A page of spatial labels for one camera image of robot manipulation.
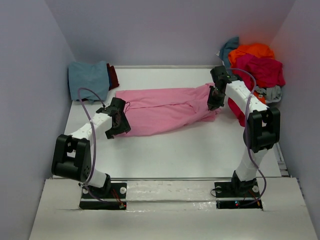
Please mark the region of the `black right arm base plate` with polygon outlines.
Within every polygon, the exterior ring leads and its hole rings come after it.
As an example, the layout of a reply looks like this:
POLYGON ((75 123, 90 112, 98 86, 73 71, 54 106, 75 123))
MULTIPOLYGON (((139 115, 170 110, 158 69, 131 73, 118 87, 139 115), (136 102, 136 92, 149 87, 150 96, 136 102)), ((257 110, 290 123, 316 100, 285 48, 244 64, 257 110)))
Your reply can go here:
POLYGON ((216 198, 218 210, 239 210, 239 209, 263 209, 260 197, 260 189, 256 180, 248 186, 236 190, 230 181, 218 181, 210 194, 216 198))

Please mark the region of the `pink t shirt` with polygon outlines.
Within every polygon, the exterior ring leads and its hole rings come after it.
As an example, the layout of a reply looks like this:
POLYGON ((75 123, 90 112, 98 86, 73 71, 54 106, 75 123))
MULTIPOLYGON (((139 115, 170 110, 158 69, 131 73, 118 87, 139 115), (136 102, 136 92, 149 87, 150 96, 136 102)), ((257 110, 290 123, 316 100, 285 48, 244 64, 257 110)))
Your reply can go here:
POLYGON ((117 98, 129 103, 125 116, 131 127, 121 137, 145 137, 175 131, 196 122, 213 122, 218 109, 210 111, 207 105, 210 87, 121 90, 117 98))

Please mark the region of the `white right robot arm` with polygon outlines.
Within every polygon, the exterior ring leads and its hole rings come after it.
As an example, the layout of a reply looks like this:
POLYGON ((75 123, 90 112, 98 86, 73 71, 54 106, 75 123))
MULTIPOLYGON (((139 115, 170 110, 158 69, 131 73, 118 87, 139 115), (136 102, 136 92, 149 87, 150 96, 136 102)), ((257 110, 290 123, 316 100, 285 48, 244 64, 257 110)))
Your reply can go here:
POLYGON ((232 178, 217 182, 213 191, 217 198, 241 198, 255 193, 259 199, 264 191, 259 190, 257 174, 260 164, 269 150, 280 139, 281 113, 276 107, 262 103, 253 90, 249 90, 237 74, 225 66, 216 66, 210 71, 214 86, 210 87, 207 106, 214 111, 224 106, 225 98, 234 101, 244 114, 243 141, 245 151, 232 178))

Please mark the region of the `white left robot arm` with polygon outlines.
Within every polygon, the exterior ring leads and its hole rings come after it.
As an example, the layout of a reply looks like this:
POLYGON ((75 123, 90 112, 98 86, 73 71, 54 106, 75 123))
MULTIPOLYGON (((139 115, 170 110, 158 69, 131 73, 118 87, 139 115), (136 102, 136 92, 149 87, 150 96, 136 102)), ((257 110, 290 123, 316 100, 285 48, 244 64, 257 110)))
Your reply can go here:
POLYGON ((102 199, 110 194, 111 177, 96 170, 97 139, 105 135, 113 139, 131 130, 125 115, 126 102, 112 98, 109 106, 99 108, 88 123, 77 131, 57 137, 51 173, 81 183, 88 192, 102 199))

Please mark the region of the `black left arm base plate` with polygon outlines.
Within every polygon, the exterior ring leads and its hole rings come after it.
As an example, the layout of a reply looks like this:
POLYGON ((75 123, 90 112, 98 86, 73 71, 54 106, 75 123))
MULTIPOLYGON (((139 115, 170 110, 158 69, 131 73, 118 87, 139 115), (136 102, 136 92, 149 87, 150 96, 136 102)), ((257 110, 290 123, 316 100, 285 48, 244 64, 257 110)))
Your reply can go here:
POLYGON ((106 211, 124 211, 127 209, 127 182, 111 181, 109 192, 103 192, 100 188, 88 187, 90 193, 85 187, 79 202, 81 210, 106 210, 106 211))

